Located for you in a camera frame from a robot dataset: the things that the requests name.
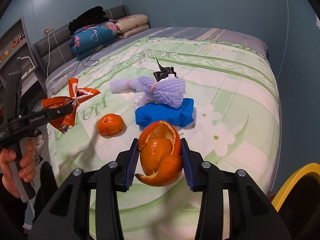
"mattress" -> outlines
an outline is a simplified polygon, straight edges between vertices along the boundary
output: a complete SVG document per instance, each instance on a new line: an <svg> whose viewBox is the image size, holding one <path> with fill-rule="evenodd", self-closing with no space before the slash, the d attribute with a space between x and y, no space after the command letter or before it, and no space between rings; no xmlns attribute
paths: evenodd
<svg viewBox="0 0 320 240"><path fill-rule="evenodd" d="M250 48L247 38L247 46L219 42L227 31L212 38L218 31L150 29L95 54L92 59L99 60L95 66L69 62L52 73L49 90L57 77L71 71L79 78L79 87L101 92L79 106L76 125L65 135L47 127L57 183L60 185L76 168L99 169L130 148L141 132L134 116L139 94L133 90L112 94L109 84L118 78L152 76L159 60L164 67L173 66L178 77L186 80L185 97L195 101L194 123L176 127L190 149L222 170L245 169L266 193L272 183L280 136L276 80L263 51ZM67 87L56 95L67 96ZM125 131L111 137L97 134L96 122L108 113L122 116ZM143 173L140 162L136 172ZM90 201L90 233L95 236L94 192ZM125 239L193 239L201 194L190 191L184 176L167 187L149 187L134 179L127 193L118 193L118 204ZM224 192L224 238L228 225L228 194Z"/></svg>

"snack bag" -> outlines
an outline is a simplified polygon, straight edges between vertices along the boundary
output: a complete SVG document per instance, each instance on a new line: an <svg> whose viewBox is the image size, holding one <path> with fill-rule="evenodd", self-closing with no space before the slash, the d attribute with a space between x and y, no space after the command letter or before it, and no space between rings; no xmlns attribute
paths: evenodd
<svg viewBox="0 0 320 240"><path fill-rule="evenodd" d="M64 106L66 104L72 104L73 106L73 112L71 114L68 114L64 117L60 117L58 119L55 119L50 122L50 124L58 129L63 134L67 132L68 127L74 126L76 121L76 111L78 106L94 97L95 95L98 95L100 93L99 90L94 88L78 88L78 79L77 78L71 78L68 80L68 87L69 87L69 95L70 97L55 97L55 98L46 98L42 99L42 109L46 108L57 108L60 106Z"/></svg>

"wall socket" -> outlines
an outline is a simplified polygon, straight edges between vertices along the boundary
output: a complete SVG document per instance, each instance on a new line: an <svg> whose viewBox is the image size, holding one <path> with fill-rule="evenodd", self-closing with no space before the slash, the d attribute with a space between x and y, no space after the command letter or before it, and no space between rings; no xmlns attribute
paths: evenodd
<svg viewBox="0 0 320 240"><path fill-rule="evenodd" d="M42 31L42 35L47 35L47 32L51 32L53 30L54 30L53 25L51 25L49 28Z"/></svg>

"whole tangerine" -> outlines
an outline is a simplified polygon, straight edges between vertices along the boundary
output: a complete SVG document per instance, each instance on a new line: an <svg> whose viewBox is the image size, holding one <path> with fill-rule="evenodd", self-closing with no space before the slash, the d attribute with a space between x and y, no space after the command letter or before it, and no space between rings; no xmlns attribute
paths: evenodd
<svg viewBox="0 0 320 240"><path fill-rule="evenodd" d="M124 129L124 121L117 114L106 114L97 123L97 131L101 135L114 135Z"/></svg>
<svg viewBox="0 0 320 240"><path fill-rule="evenodd" d="M181 141L167 121L147 126L139 136L138 150L145 174L135 174L142 183L161 187L172 184L182 173Z"/></svg>

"metal bolt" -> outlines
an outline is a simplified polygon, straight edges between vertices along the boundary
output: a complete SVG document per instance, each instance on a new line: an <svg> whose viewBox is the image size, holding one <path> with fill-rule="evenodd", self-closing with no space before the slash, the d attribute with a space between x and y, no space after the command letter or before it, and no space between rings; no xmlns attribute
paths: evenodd
<svg viewBox="0 0 320 240"><path fill-rule="evenodd" d="M247 173L246 173L244 170L239 170L239 171L238 171L238 175L239 175L240 177L244 177L245 175L247 175Z"/></svg>
<svg viewBox="0 0 320 240"><path fill-rule="evenodd" d="M210 168L211 167L211 163L209 162L203 162L201 163L201 166L204 167L205 169Z"/></svg>
<svg viewBox="0 0 320 240"><path fill-rule="evenodd" d="M118 163L117 162L109 162L108 166L112 169L118 167Z"/></svg>
<svg viewBox="0 0 320 240"><path fill-rule="evenodd" d="M75 169L72 174L75 176L79 176L82 173L81 169Z"/></svg>

